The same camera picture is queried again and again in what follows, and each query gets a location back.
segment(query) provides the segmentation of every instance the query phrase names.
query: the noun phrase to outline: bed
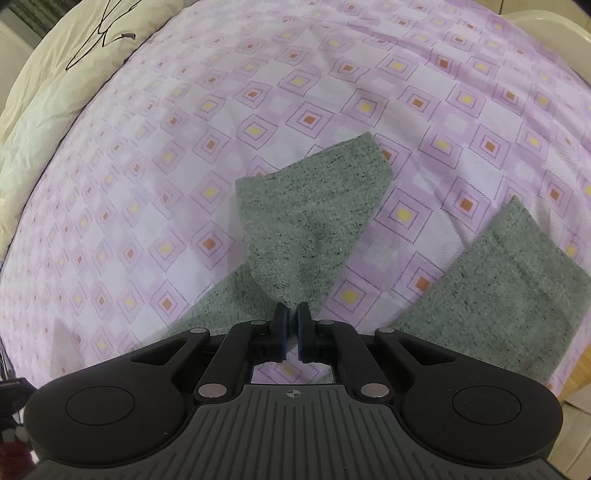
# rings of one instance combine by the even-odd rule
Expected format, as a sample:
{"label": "bed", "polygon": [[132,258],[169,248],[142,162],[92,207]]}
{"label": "bed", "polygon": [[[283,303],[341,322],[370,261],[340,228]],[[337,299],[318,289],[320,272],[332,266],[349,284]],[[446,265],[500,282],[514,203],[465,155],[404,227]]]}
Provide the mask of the bed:
{"label": "bed", "polygon": [[[394,180],[319,317],[388,323],[513,196],[591,271],[589,87],[476,3],[142,0],[90,49],[105,7],[58,23],[0,118],[0,336],[34,385],[162,338],[244,262],[236,179],[368,131]],[[323,376],[289,360],[255,380]]]}

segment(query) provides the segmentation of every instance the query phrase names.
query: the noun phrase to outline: bed sheet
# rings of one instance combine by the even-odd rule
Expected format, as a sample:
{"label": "bed sheet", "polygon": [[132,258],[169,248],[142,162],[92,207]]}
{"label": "bed sheet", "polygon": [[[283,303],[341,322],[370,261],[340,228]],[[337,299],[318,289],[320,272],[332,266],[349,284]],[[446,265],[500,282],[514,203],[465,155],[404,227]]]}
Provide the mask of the bed sheet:
{"label": "bed sheet", "polygon": [[[234,181],[367,131],[395,177],[319,317],[390,322],[512,196],[589,272],[590,119],[552,51],[471,1],[201,0],[63,140],[2,270],[0,335],[36,386],[165,336],[244,261]],[[255,380],[324,372],[291,353]]]}

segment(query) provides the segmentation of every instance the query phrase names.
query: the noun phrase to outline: red cloth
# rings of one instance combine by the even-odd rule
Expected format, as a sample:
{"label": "red cloth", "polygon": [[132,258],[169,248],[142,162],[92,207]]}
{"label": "red cloth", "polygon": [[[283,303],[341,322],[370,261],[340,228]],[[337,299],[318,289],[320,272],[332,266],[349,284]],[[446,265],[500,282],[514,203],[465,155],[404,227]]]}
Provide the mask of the red cloth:
{"label": "red cloth", "polygon": [[21,480],[34,468],[24,443],[0,443],[0,480]]}

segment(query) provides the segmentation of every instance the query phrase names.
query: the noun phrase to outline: crosshair marking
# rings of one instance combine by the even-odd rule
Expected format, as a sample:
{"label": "crosshair marking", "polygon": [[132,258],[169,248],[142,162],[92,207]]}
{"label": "crosshair marking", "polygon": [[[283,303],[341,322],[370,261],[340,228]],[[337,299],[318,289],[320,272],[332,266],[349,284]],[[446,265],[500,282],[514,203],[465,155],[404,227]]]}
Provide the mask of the crosshair marking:
{"label": "crosshair marking", "polygon": [[292,400],[295,400],[297,397],[303,395],[303,393],[299,390],[296,390],[295,388],[292,388],[291,390],[288,390],[286,395],[290,397]]}

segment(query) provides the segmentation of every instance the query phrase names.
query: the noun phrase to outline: fabric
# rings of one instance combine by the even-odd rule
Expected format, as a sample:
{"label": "fabric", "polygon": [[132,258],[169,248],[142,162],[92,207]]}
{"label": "fabric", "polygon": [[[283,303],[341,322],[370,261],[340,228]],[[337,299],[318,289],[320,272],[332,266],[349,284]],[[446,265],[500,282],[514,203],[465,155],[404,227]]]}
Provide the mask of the fabric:
{"label": "fabric", "polygon": [[[277,173],[238,180],[246,266],[211,289],[174,331],[225,332],[234,323],[271,318],[277,302],[293,313],[307,301],[318,312],[391,179],[365,134]],[[216,248],[211,237],[202,245]]]}
{"label": "fabric", "polygon": [[[85,0],[70,10],[33,51],[8,95],[0,116],[0,261],[29,195],[80,111],[129,55],[182,9],[184,0],[142,0],[118,20],[135,0],[115,3],[103,22],[106,46],[90,49],[102,38],[96,29],[106,3]],[[135,40],[110,43],[129,32]]]}
{"label": "fabric", "polygon": [[591,277],[514,199],[393,326],[543,383],[590,303]]}
{"label": "fabric", "polygon": [[[61,142],[2,269],[0,336],[35,386],[160,339],[245,263],[236,179],[368,131],[393,179],[318,317],[390,324],[513,195],[589,273],[590,106],[560,59],[472,2],[200,0]],[[288,358],[255,380],[324,374]]]}

